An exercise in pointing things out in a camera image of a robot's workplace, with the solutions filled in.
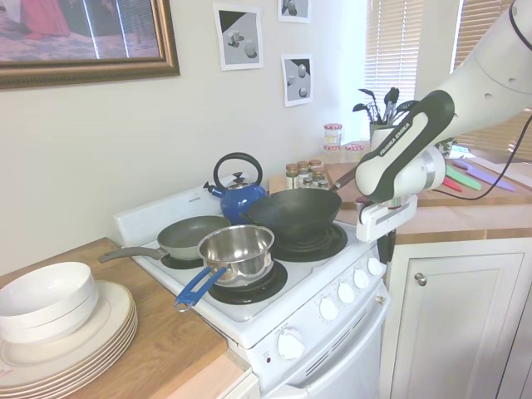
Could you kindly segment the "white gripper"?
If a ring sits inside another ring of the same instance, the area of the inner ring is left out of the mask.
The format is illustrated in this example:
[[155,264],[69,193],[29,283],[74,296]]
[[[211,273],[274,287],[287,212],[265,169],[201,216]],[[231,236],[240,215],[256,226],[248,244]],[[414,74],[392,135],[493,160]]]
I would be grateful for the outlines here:
[[359,208],[357,239],[366,243],[377,240],[379,260],[382,264],[388,264],[389,259],[393,258],[396,245],[396,231],[394,229],[414,217],[417,210],[417,200],[416,195],[411,195],[397,207],[390,208],[384,204],[365,204]]

